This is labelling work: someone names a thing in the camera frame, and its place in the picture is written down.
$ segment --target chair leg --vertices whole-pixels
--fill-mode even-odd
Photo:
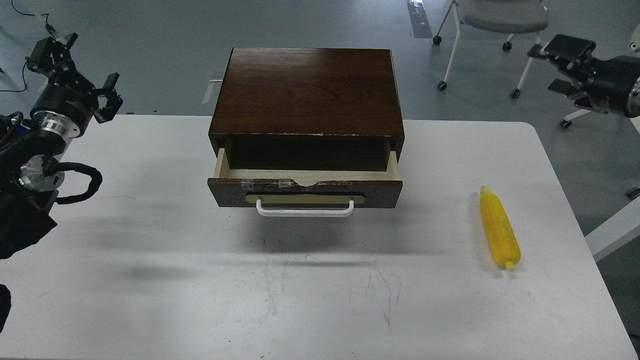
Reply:
[[[540,32],[538,31],[536,33],[536,44],[540,44],[542,37],[540,35]],[[531,61],[533,60],[533,58],[529,58],[527,60],[527,65],[524,67],[524,71],[522,72],[522,77],[520,77],[520,82],[518,83],[518,87],[516,87],[515,89],[513,89],[513,91],[511,92],[511,97],[514,99],[517,99],[520,96],[520,89],[522,88],[522,85],[524,84],[524,79],[527,77],[527,73],[529,72],[529,67],[531,66]]]
[[[433,37],[433,43],[438,45],[441,41],[442,38],[440,37],[440,32],[442,31],[442,26],[444,26],[444,22],[445,20],[447,20],[447,17],[449,16],[449,12],[451,11],[451,7],[453,6],[453,3],[455,3],[456,0],[450,0],[449,1],[449,5],[447,6],[447,12],[444,14],[444,18],[442,19],[442,22],[440,23],[440,27],[438,28],[438,32],[436,33],[436,36]]]
[[[453,50],[451,50],[451,57],[449,58],[449,64],[447,65],[447,72],[444,74],[444,80],[438,83],[438,90],[443,91],[447,88],[447,81],[449,75],[451,75],[451,67],[453,66],[453,59],[456,57],[456,51],[458,50],[458,43],[460,42],[460,35],[462,34],[460,13],[458,12],[458,3],[453,1],[453,17],[456,19],[456,39],[453,42]]]
[[[566,129],[567,127],[570,127],[571,124],[573,124],[573,121],[572,121],[573,119],[577,117],[581,117],[588,113],[590,113],[590,111],[585,109],[574,111],[573,113],[570,113],[569,115],[562,118],[562,121],[560,121],[560,126],[562,126],[563,129]]]
[[[504,42],[504,44],[502,45],[502,50],[503,51],[509,51],[511,50],[511,39],[516,36],[515,34],[510,34],[509,37],[507,37],[507,41]]]

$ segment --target white chair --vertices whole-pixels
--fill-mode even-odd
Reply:
[[[456,56],[458,42],[460,40],[461,25],[467,24],[474,28],[493,31],[497,33],[510,34],[507,41],[502,45],[502,50],[511,49],[511,39],[515,34],[536,33],[536,44],[540,43],[540,31],[548,26],[547,9],[540,0],[451,0],[447,7],[447,12],[442,19],[438,33],[433,37],[433,43],[439,45],[442,42],[440,32],[445,20],[453,9],[456,21],[456,39],[453,43],[453,50],[449,58],[449,65],[445,73],[444,80],[438,83],[438,90],[444,91],[451,75],[453,59]],[[529,71],[532,58],[527,60],[522,77],[518,86],[511,92],[511,97],[517,99],[520,96],[520,89]]]

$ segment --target gray floor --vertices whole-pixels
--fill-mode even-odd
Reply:
[[[32,1],[51,12],[59,34],[77,32],[72,50],[78,69],[96,85],[121,75],[121,113],[211,115],[214,85],[232,47],[381,47],[392,50],[405,119],[524,121],[532,124],[547,151],[584,234],[628,204],[624,192],[640,185],[640,134],[629,119],[589,114],[564,131],[558,123],[573,106],[547,90],[559,74],[544,61],[531,67],[522,96],[508,97],[527,61],[533,35],[517,36],[510,53],[505,36],[463,27],[454,73],[444,76],[454,38],[450,21],[440,47],[415,38],[406,0],[325,1]],[[425,1],[435,32],[446,0]],[[15,0],[22,11],[28,9]],[[629,55],[629,36],[640,22],[639,1],[545,1],[556,33],[594,40],[595,56]],[[0,3],[0,88],[21,88],[20,69],[35,42],[47,36],[34,17]],[[0,94],[0,113],[28,112],[45,78],[27,73],[26,93]],[[640,334],[640,246],[638,239],[598,266],[630,332]]]

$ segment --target wooden drawer box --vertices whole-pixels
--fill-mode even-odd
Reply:
[[[404,130],[391,52],[235,48],[209,138],[219,206],[393,208]]]

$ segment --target gray chair seat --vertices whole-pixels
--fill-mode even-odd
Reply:
[[[462,21],[497,33],[534,33],[548,26],[538,0],[459,0]]]

